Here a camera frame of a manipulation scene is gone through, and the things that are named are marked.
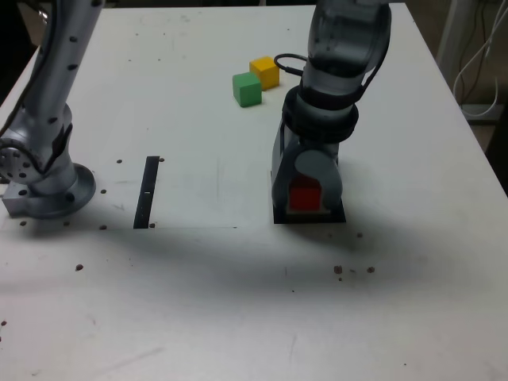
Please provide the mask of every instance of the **black cable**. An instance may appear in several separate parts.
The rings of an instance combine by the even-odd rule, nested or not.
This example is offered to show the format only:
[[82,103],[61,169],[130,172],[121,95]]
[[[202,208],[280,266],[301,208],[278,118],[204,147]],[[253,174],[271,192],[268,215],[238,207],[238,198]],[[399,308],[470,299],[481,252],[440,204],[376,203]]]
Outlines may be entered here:
[[30,76],[29,82],[26,84],[25,89],[23,90],[19,99],[16,102],[16,105],[14,106],[13,110],[10,112],[9,116],[7,117],[6,123],[4,124],[2,129],[0,129],[0,138],[3,136],[3,134],[7,131],[7,129],[12,124],[14,117],[17,114],[17,111],[21,108],[26,95],[28,94],[30,89],[33,87],[33,84],[39,77],[39,74],[42,71],[42,68],[44,67],[44,64],[46,63],[46,60],[49,56],[49,52],[51,51],[51,48],[53,45],[53,39],[55,37],[56,18],[57,18],[57,14],[58,14],[58,10],[56,8],[56,0],[52,0],[51,5],[52,5],[52,12],[51,12],[51,20],[50,20],[51,23],[50,23],[49,38],[48,38],[48,47],[45,50],[44,54],[42,53],[41,50],[39,51],[39,54],[43,54],[42,60],[39,62],[39,66],[37,67],[37,69]]
[[[482,20],[482,33],[483,33],[483,44],[485,44],[487,42],[487,31],[485,30],[485,8],[487,7],[487,3],[488,3],[487,0],[483,0],[482,17],[481,17],[481,20]],[[479,77],[480,77],[480,75],[482,73],[482,69],[483,69],[483,61],[485,60],[485,55],[486,54],[487,54],[487,50],[484,48],[483,51],[482,51],[482,57],[481,57],[481,59],[479,61],[478,70],[476,71],[475,82],[473,83],[473,86],[471,87],[471,89],[469,89],[469,91],[465,95],[465,97],[462,99],[462,101],[460,103],[461,106],[465,102],[468,101],[469,97],[471,96],[473,91],[475,91],[475,88],[478,85]]]
[[283,54],[279,54],[279,55],[275,56],[275,58],[273,59],[273,62],[275,63],[275,65],[277,65],[278,68],[284,70],[286,73],[298,75],[299,77],[301,77],[303,75],[303,70],[295,69],[294,67],[283,66],[279,62],[279,60],[281,58],[295,58],[297,60],[307,61],[307,57],[300,56],[299,54],[283,53]]

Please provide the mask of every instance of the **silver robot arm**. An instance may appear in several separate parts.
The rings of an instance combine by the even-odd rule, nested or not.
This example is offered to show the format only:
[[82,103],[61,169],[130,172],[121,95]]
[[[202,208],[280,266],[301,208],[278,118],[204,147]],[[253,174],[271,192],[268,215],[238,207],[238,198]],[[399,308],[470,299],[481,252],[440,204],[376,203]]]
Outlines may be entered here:
[[0,130],[3,202],[11,216],[51,218],[90,201],[94,176],[69,156],[67,97],[101,12],[101,0],[53,0],[30,80]]
[[[275,223],[343,222],[339,143],[381,67],[391,34],[384,0],[321,0],[300,85],[287,93],[272,153]],[[365,84],[366,74],[374,69]]]

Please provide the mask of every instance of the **black strip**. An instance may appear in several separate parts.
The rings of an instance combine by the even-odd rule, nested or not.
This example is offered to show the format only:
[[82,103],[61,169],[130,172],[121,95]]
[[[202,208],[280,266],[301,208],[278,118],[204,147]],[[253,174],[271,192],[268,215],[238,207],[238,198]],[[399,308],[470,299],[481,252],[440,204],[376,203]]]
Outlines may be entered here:
[[156,191],[157,170],[159,157],[148,156],[144,165],[143,181],[141,182],[140,197],[137,201],[134,229],[148,229],[150,212],[152,211],[153,195]]

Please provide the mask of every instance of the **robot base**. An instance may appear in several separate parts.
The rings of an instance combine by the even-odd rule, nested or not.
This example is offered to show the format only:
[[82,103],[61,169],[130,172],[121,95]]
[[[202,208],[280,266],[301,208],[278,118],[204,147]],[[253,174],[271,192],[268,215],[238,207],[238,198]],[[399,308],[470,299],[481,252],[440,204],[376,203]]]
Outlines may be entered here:
[[287,214],[285,210],[273,208],[274,224],[332,224],[346,222],[344,207],[341,205],[328,214]]
[[66,216],[83,208],[94,196],[95,179],[92,172],[74,164],[76,181],[63,193],[34,194],[26,185],[10,183],[3,203],[11,217],[48,219]]

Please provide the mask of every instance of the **green cube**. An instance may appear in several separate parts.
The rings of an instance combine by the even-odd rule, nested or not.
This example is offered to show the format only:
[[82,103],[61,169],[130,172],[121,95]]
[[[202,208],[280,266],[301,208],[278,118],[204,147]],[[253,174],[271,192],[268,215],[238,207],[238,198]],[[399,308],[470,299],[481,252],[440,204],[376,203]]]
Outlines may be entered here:
[[241,107],[261,103],[261,81],[254,73],[233,76],[233,95]]

